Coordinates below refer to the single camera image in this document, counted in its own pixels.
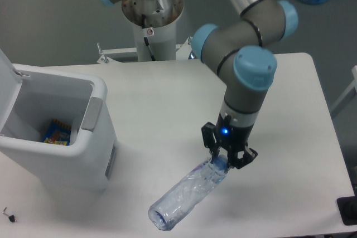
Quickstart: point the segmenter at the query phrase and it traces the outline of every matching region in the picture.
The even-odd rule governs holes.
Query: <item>metal bracket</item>
[[[353,67],[354,80],[346,87],[337,100],[331,105],[330,115],[335,118],[346,105],[357,95],[357,66]]]
[[[97,43],[97,47],[98,47],[98,52],[99,52],[99,56],[104,58],[104,62],[107,64],[109,62],[106,54],[103,52],[103,50],[100,48],[100,44]]]

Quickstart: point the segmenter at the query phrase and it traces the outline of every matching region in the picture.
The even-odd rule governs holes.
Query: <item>trash bin lid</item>
[[[18,71],[0,50],[0,131],[4,127],[22,85]]]

